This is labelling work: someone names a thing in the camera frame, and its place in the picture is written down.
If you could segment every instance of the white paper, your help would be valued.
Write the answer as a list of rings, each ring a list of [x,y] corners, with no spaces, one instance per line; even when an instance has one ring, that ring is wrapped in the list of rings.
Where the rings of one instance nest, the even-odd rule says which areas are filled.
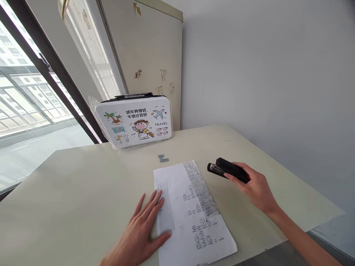
[[[172,231],[159,249],[159,266],[205,265],[237,252],[195,161],[154,170],[154,186],[165,198],[158,235]]]

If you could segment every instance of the white table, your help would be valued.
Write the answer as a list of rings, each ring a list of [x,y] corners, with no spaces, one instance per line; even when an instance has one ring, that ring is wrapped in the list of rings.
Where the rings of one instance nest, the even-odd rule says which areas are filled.
[[[169,161],[160,163],[159,154]],[[235,185],[207,172],[218,157],[265,174],[276,201],[304,231],[344,213],[232,128],[202,127],[135,150],[113,150],[106,143],[53,153],[0,203],[1,265],[97,265],[142,193],[154,190],[153,170],[191,160],[238,247],[213,265],[234,265],[285,241]],[[158,253],[144,265],[158,265]]]

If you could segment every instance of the stapler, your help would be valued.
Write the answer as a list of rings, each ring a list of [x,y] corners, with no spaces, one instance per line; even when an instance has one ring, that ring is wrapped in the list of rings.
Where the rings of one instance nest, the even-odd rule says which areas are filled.
[[[209,163],[207,165],[207,171],[224,178],[226,178],[223,175],[224,173],[234,175],[245,184],[250,181],[249,175],[243,170],[243,168],[236,166],[223,158],[218,158],[216,164]]]

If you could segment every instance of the finger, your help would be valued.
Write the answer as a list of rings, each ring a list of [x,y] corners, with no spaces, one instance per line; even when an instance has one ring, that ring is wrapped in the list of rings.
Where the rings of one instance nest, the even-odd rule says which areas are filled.
[[[244,193],[246,185],[242,181],[240,181],[234,175],[231,175],[231,174],[228,174],[228,173],[224,173],[224,176],[227,177],[233,183],[235,183],[237,185],[237,187],[239,188],[239,190]]]
[[[142,207],[142,203],[143,203],[143,200],[145,198],[145,193],[143,193],[143,195],[141,196],[141,199],[139,200],[138,202],[138,205],[136,206],[136,209],[134,210],[134,213],[132,215],[132,218],[134,216],[137,216],[137,214],[139,214],[139,211],[141,210],[141,207]]]
[[[150,212],[150,214],[148,215],[148,218],[147,218],[147,225],[149,227],[151,227],[153,225],[153,222],[154,222],[154,219],[155,217],[157,216],[159,210],[162,208],[164,204],[164,197],[162,197],[160,199],[160,201],[158,202],[158,204],[156,206],[153,207],[152,211]]]
[[[141,209],[141,211],[139,212],[138,216],[141,216],[144,213],[144,211],[148,208],[149,204],[154,199],[155,195],[156,195],[156,190],[153,191],[151,197],[149,198],[148,202],[144,205],[144,207]]]
[[[159,190],[155,196],[155,198],[152,200],[152,202],[148,205],[148,207],[145,209],[145,211],[142,214],[142,218],[145,221],[148,218],[148,215],[154,208],[154,206],[157,204],[158,200],[160,199],[160,196],[162,195],[162,190]]]
[[[148,253],[151,256],[154,252],[158,250],[164,243],[171,237],[171,233],[163,233],[160,237],[156,240],[148,244]]]
[[[253,168],[251,168],[249,165],[247,165],[246,163],[238,163],[238,162],[232,162],[232,164],[235,164],[236,166],[239,166],[241,168],[243,168],[243,170],[245,172],[247,172],[247,174],[250,176],[252,174],[255,174],[255,170]]]

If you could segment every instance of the person's left hand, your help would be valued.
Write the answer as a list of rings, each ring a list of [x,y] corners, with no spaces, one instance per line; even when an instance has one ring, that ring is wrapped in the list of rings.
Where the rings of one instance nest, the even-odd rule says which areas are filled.
[[[121,239],[102,259],[100,266],[137,266],[150,258],[170,238],[170,233],[163,233],[152,242],[148,239],[153,221],[164,203],[164,198],[158,202],[161,195],[162,190],[158,193],[155,190],[141,209],[145,194],[142,195]]]

